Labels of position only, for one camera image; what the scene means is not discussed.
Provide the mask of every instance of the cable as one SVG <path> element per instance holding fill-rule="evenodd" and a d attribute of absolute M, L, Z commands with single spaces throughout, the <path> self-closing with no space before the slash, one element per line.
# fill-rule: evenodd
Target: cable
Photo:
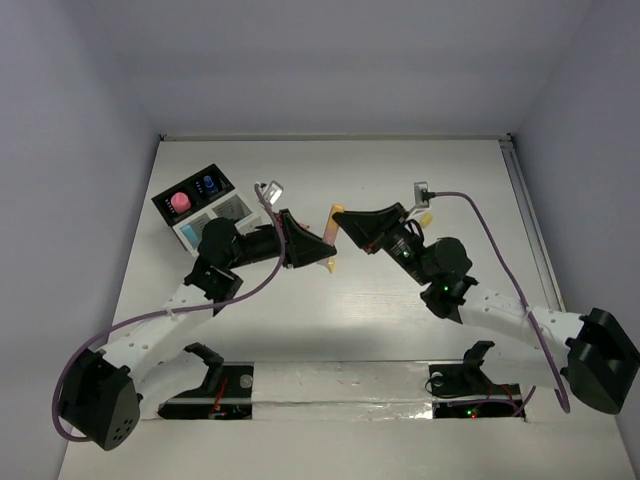
<path fill-rule="evenodd" d="M 509 396 L 509 400 L 514 403 L 513 410 L 517 410 L 515 402 L 513 401 L 513 395 L 511 394 L 511 390 L 509 390 L 509 387 L 507 387 L 506 385 L 500 385 L 500 387 L 507 393 L 507 395 Z"/>
<path fill-rule="evenodd" d="M 531 387 L 531 390 L 529 390 L 529 393 L 527 394 L 525 399 L 522 401 L 522 405 L 520 405 L 518 407 L 518 409 L 515 412 L 513 412 L 513 415 L 511 415 L 512 417 L 519 417 L 520 416 L 520 414 L 524 410 L 524 407 L 527 406 L 527 404 L 529 403 L 529 401 L 533 397 L 534 393 L 536 393 L 536 387 Z"/>
<path fill-rule="evenodd" d="M 459 197 L 459 198 L 465 199 L 469 203 L 469 205 L 471 205 L 471 208 L 473 209 L 473 211 L 475 212 L 476 216 L 478 217 L 478 220 L 482 224 L 482 228 L 484 229 L 484 232 L 486 233 L 487 238 L 489 239 L 489 242 L 491 243 L 491 247 L 493 247 L 493 251 L 495 252 L 496 257 L 498 258 L 498 261 L 500 262 L 500 265 L 502 265 L 502 269 L 504 270 L 504 272 L 509 277 L 509 280 L 511 280 L 511 283 L 513 284 L 513 287 L 516 289 L 516 292 L 518 293 L 518 296 L 520 297 L 520 302 L 522 302 L 522 306 L 524 307 L 525 311 L 527 312 L 527 319 L 529 320 L 529 323 L 533 327 L 533 330 L 534 330 L 536 336 L 538 337 L 538 341 L 540 342 L 540 346 L 542 347 L 542 351 L 544 352 L 544 356 L 547 359 L 547 362 L 549 363 L 549 367 L 551 368 L 551 373 L 553 374 L 553 377 L 555 378 L 556 383 L 558 384 L 558 388 L 555 390 L 556 398 L 558 399 L 558 403 L 560 404 L 560 407 L 562 408 L 562 410 L 565 413 L 571 412 L 571 405 L 569 404 L 569 395 L 567 394 L 567 389 L 564 386 L 564 382 L 562 381 L 562 377 L 560 376 L 560 372 L 558 371 L 558 367 L 556 366 L 556 363 L 553 360 L 553 355 L 551 354 L 551 351 L 549 350 L 549 346 L 547 345 L 547 341 L 544 339 L 544 335 L 542 333 L 542 330 L 540 330 L 540 326 L 538 325 L 538 321 L 536 320 L 536 317 L 534 316 L 533 312 L 530 309 L 529 302 L 527 302 L 527 298 L 524 295 L 524 291 L 520 287 L 520 284 L 518 283 L 518 280 L 516 280 L 515 275 L 513 274 L 513 272 L 511 271 L 511 269 L 507 265 L 507 262 L 504 260 L 504 257 L 502 256 L 502 253 L 500 253 L 500 249 L 498 248 L 498 244 L 496 243 L 495 239 L 493 238 L 493 234 L 491 233 L 491 230 L 489 230 L 489 225 L 487 225 L 487 222 L 484 219 L 484 217 L 482 216 L 482 213 L 480 212 L 480 209 L 478 208 L 476 203 L 473 201 L 473 199 L 469 195 L 467 195 L 466 193 L 462 193 L 462 192 L 435 192 L 434 196 L 435 197 Z"/>
<path fill-rule="evenodd" d="M 222 308 L 222 307 L 226 307 L 227 305 L 233 305 L 234 303 L 238 303 L 243 300 L 246 300 L 247 298 L 254 296 L 256 293 L 260 292 L 264 287 L 266 287 L 271 282 L 271 280 L 274 279 L 274 277 L 276 276 L 276 274 L 284 264 L 285 239 L 284 239 L 284 232 L 282 231 L 282 226 L 280 225 L 280 222 L 278 222 L 278 219 L 276 218 L 275 213 L 273 213 L 273 210 L 271 209 L 271 204 L 269 204 L 269 202 L 267 202 L 264 196 L 262 195 L 262 192 L 260 191 L 260 185 L 256 183 L 253 189 L 256 195 L 258 196 L 258 201 L 264 207 L 265 211 L 267 212 L 267 215 L 269 215 L 269 218 L 273 222 L 273 226 L 275 227 L 276 233 L 278 235 L 278 240 L 280 241 L 280 256 L 278 258 L 277 263 L 273 267 L 273 270 L 271 271 L 269 276 L 262 281 L 260 285 L 255 287 L 250 292 L 240 295 L 239 297 L 235 297 L 230 300 L 225 300 L 223 302 L 218 302 L 214 304 L 207 303 L 205 305 L 174 308 L 172 310 L 173 313 L 189 313 L 189 312 L 197 312 L 200 310 L 209 310 L 213 308 Z M 90 441 L 90 439 L 87 437 L 76 437 L 75 435 L 71 435 L 69 432 L 67 432 L 64 429 L 64 427 L 62 426 L 62 422 L 60 422 L 60 394 L 62 393 L 62 385 L 64 384 L 64 380 L 67 377 L 69 370 L 71 369 L 75 361 L 78 359 L 78 357 L 82 354 L 82 352 L 84 352 L 87 348 L 91 347 L 93 344 L 97 343 L 99 340 L 102 340 L 108 337 L 111 333 L 115 332 L 116 330 L 119 330 L 123 327 L 132 325 L 137 322 L 141 322 L 143 320 L 150 320 L 152 318 L 164 317 L 165 315 L 167 315 L 166 310 L 157 310 L 155 312 L 144 313 L 142 315 L 138 315 L 137 317 L 124 320 L 123 322 L 120 322 L 116 325 L 112 325 L 102 330 L 101 332 L 96 333 L 93 337 L 91 337 L 89 340 L 84 342 L 80 346 L 80 348 L 78 348 L 78 350 L 74 352 L 73 355 L 71 355 L 71 358 L 69 358 L 69 360 L 67 361 L 66 365 L 62 369 L 62 373 L 60 373 L 60 377 L 58 378 L 58 381 L 56 382 L 56 387 L 53 391 L 53 398 L 51 401 L 51 417 L 53 420 L 53 426 L 55 427 L 56 431 L 62 438 L 69 440 L 70 442 Z"/>
<path fill-rule="evenodd" d="M 516 405 L 516 403 L 513 400 L 507 400 L 506 398 L 492 398 L 493 392 L 490 389 L 489 390 L 489 395 L 487 395 L 487 398 L 485 398 L 484 400 L 480 400 L 478 401 L 476 400 L 459 400 L 457 402 L 448 402 L 447 406 L 448 407 L 458 407 L 458 406 L 462 406 L 462 405 L 475 405 L 474 408 L 478 408 L 481 405 L 484 405 L 485 403 L 506 403 L 507 405 L 511 405 L 512 407 L 514 407 L 514 410 L 518 408 L 518 405 Z"/>

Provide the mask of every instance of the white table surface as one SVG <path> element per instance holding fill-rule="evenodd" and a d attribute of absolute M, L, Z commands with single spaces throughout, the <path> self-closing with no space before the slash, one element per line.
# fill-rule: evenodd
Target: white table surface
<path fill-rule="evenodd" d="M 193 259 L 150 198 L 216 163 L 253 202 L 254 181 L 285 187 L 278 208 L 322 232 L 329 208 L 372 210 L 413 202 L 413 182 L 469 193 L 485 214 L 531 303 L 544 293 L 496 141 L 163 142 L 147 191 L 114 321 L 155 310 Z M 455 236 L 471 275 L 514 294 L 469 207 L 436 199 L 427 242 Z M 384 254 L 366 256 L 339 234 L 333 275 L 310 266 L 283 271 L 265 291 L 227 308 L 185 339 L 228 361 L 360 361 L 460 358 L 491 339 L 508 358 L 528 350 L 498 334 L 431 315 L 420 288 Z M 273 263 L 244 267 L 243 291 Z M 572 402 L 564 415 L 549 390 L 517 419 L 147 421 L 120 448 L 71 444 L 61 479 L 189 478 L 634 478 L 613 417 Z"/>

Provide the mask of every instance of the gray wall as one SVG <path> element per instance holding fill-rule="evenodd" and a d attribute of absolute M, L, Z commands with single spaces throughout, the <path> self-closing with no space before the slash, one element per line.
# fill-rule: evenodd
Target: gray wall
<path fill-rule="evenodd" d="M 92 0 L 163 133 L 504 133 L 589 0 Z"/>
<path fill-rule="evenodd" d="M 572 309 L 612 311 L 640 344 L 640 2 L 598 0 L 518 130 L 517 146 Z M 619 417 L 640 467 L 640 382 Z"/>
<path fill-rule="evenodd" d="M 56 478 L 69 354 L 110 323 L 156 135 L 91 6 L 0 7 L 0 477 Z"/>

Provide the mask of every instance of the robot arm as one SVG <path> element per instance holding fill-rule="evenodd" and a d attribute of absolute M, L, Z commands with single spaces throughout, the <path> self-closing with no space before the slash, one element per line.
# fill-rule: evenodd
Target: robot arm
<path fill-rule="evenodd" d="M 414 210 L 407 212 L 396 203 L 375 212 L 335 213 L 333 219 L 366 253 L 384 250 L 418 284 L 429 284 L 420 297 L 437 317 L 493 330 L 540 348 L 523 303 L 467 276 L 472 264 L 459 240 L 441 238 L 425 246 L 421 228 L 416 228 L 412 218 Z M 609 414 L 620 412 L 640 366 L 640 353 L 613 315 L 599 309 L 589 315 L 531 310 L 563 377 L 560 381 L 590 407 Z M 473 395 L 478 393 L 477 386 L 491 385 L 480 366 L 492 346 L 493 342 L 478 342 L 460 365 L 431 365 L 434 395 Z M 556 386 L 548 365 L 542 362 L 530 371 L 518 368 L 514 372 L 515 378 L 509 378 L 507 372 L 499 383 Z"/>
<path fill-rule="evenodd" d="M 303 267 L 336 254 L 332 245 L 301 227 L 288 210 L 275 214 L 275 220 L 284 236 L 283 266 Z M 104 450 L 111 450 L 130 435 L 141 410 L 158 407 L 159 398 L 165 401 L 197 387 L 203 378 L 215 388 L 222 358 L 201 344 L 185 347 L 185 334 L 219 313 L 220 308 L 212 309 L 206 300 L 219 304 L 235 297 L 242 279 L 232 269 L 278 257 L 281 245 L 272 225 L 241 235 L 233 221 L 211 220 L 192 272 L 164 306 L 167 314 L 154 315 L 154 320 L 141 322 L 96 352 L 82 351 L 73 362 L 62 385 L 60 416 Z M 181 369 L 185 362 L 201 363 L 202 369 Z M 167 369 L 172 368 L 175 381 L 153 381 L 159 370 L 167 378 Z M 195 374 L 180 375 L 181 370 Z"/>

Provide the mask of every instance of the black bracket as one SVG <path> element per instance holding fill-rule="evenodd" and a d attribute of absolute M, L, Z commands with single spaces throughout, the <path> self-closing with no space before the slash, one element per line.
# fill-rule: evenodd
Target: black bracket
<path fill-rule="evenodd" d="M 609 312 L 594 308 L 580 319 L 584 325 L 578 338 L 567 340 L 568 367 L 560 373 L 580 401 L 615 415 L 636 377 L 640 353 Z"/>
<path fill-rule="evenodd" d="M 425 388 L 435 397 L 457 398 L 471 395 L 489 395 L 493 383 L 480 367 L 484 356 L 495 346 L 491 341 L 476 342 L 464 354 L 462 363 L 429 364 L 429 380 Z"/>

